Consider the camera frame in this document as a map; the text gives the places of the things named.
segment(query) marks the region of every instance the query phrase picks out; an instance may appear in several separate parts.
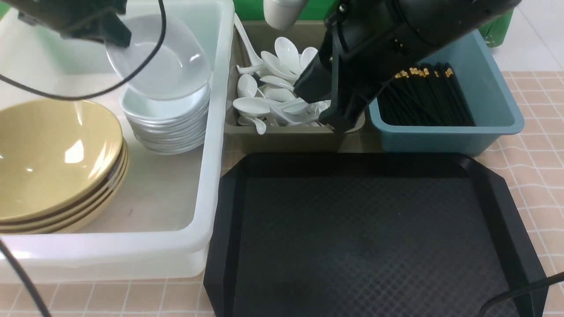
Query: stack of white bowls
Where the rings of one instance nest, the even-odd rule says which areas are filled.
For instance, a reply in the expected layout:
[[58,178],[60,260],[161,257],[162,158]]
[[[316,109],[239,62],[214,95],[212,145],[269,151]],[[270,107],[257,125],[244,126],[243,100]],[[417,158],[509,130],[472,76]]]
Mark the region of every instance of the stack of white bowls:
[[210,86],[176,100],[152,100],[126,89],[121,107],[135,138],[155,154],[174,155],[204,144]]
[[[135,137],[149,151],[174,155],[204,144],[210,99],[211,68],[192,31],[167,16],[161,49],[121,95],[121,108]],[[131,44],[106,45],[112,67],[124,78],[153,50],[161,30],[160,15],[124,20]]]

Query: white plastic bin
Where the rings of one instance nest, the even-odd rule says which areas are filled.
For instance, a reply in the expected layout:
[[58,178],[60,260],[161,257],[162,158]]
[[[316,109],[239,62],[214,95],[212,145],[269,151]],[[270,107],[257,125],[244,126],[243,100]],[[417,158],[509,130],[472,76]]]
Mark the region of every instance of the white plastic bin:
[[[165,9],[192,29],[213,62],[204,146],[153,155],[135,140],[120,110],[123,89],[94,99],[120,119],[130,170],[110,207],[81,232],[2,237],[36,282],[196,276],[205,267],[221,173],[234,9],[230,0],[165,0]],[[129,0],[125,17],[156,13],[156,0]],[[18,21],[15,10],[0,21],[0,42],[0,73],[43,91],[79,95],[119,81],[103,45],[62,40]],[[37,98],[4,83],[0,93],[0,109]],[[17,277],[0,259],[0,283],[13,281]]]

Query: green cloth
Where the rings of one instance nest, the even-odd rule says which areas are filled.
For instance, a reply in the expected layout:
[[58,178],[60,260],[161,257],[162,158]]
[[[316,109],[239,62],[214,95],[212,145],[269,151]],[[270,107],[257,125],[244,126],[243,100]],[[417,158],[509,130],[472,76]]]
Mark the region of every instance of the green cloth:
[[5,4],[4,2],[0,2],[0,18],[3,17],[9,9],[9,5]]
[[479,28],[480,34],[489,47],[498,47],[503,44],[512,16],[513,10]]

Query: stack of yellow bowls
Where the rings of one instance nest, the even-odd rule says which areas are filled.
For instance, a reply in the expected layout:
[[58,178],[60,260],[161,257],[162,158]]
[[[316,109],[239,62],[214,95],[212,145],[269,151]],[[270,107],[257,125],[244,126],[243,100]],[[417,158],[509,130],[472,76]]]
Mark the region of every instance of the stack of yellow bowls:
[[116,116],[92,102],[39,99],[0,111],[0,234],[77,231],[125,179]]

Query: black serving tray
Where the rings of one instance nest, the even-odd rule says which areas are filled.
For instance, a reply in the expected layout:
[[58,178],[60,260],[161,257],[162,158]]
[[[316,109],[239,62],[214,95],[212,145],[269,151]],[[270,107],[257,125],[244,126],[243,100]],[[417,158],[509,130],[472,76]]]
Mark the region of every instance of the black serving tray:
[[[219,185],[217,317],[476,316],[545,278],[502,177],[457,154],[255,154]],[[547,289],[488,316],[542,316]]]

